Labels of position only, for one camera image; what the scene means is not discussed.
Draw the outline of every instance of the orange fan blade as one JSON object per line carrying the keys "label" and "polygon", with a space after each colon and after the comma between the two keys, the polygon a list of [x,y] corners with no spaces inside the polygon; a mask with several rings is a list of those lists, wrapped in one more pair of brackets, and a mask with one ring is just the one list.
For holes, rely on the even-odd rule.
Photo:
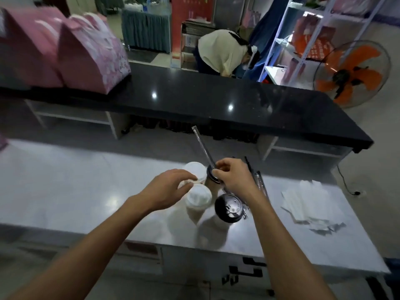
{"label": "orange fan blade", "polygon": [[350,99],[353,95],[353,86],[350,83],[347,83],[344,86],[342,93],[335,99],[333,102],[339,105],[346,105],[350,102]]}
{"label": "orange fan blade", "polygon": [[343,55],[341,50],[331,52],[325,61],[325,69],[327,72],[334,74],[339,70],[340,57]]}
{"label": "orange fan blade", "polygon": [[335,82],[332,81],[325,81],[325,80],[315,80],[316,86],[315,89],[319,91],[331,91],[335,89],[337,86]]}
{"label": "orange fan blade", "polygon": [[363,81],[365,87],[368,90],[376,89],[382,81],[382,75],[376,70],[370,70],[368,68],[363,68],[361,70],[356,70],[353,73],[353,79],[358,79]]}
{"label": "orange fan blade", "polygon": [[380,51],[369,45],[363,45],[353,50],[344,60],[340,69],[353,70],[354,67],[370,58],[380,56]]}

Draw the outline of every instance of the power cord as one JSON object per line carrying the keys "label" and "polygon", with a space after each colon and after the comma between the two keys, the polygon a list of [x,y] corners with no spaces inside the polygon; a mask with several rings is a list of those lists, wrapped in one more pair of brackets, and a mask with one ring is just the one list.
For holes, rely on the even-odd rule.
{"label": "power cord", "polygon": [[351,191],[349,191],[349,189],[348,189],[348,187],[347,187],[347,184],[346,184],[346,181],[344,181],[344,177],[343,177],[342,173],[340,172],[339,166],[337,166],[337,168],[338,168],[338,171],[339,171],[340,176],[342,176],[343,183],[344,183],[344,186],[345,186],[347,192],[348,192],[350,195],[353,195],[353,196],[359,196],[359,195],[361,195],[361,192],[359,192],[359,191],[355,191],[354,193],[352,193]]}

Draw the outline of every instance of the white cup lid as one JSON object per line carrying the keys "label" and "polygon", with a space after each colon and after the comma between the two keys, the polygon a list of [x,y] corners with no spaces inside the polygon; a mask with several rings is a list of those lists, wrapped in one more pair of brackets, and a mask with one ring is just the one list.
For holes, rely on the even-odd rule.
{"label": "white cup lid", "polygon": [[197,182],[202,182],[207,178],[207,168],[199,162],[189,162],[183,169],[195,175],[197,177]]}
{"label": "white cup lid", "polygon": [[207,186],[195,184],[186,194],[186,199],[192,206],[202,207],[210,204],[212,196]]}

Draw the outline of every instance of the white shirt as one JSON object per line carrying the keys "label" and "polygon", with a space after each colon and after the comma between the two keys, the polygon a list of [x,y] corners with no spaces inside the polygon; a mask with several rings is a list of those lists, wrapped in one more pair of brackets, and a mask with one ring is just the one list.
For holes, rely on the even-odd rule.
{"label": "white shirt", "polygon": [[240,45],[230,34],[230,30],[216,30],[199,39],[198,49],[203,61],[213,70],[231,75],[242,63],[247,45]]}

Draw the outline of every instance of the electric fan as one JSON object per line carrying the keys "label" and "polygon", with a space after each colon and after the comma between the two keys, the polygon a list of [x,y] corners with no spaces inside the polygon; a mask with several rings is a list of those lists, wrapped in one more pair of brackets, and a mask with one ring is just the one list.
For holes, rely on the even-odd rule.
{"label": "electric fan", "polygon": [[314,90],[325,92],[340,107],[371,99],[385,84],[390,57],[382,45],[367,40],[343,44],[327,55],[314,75]]}

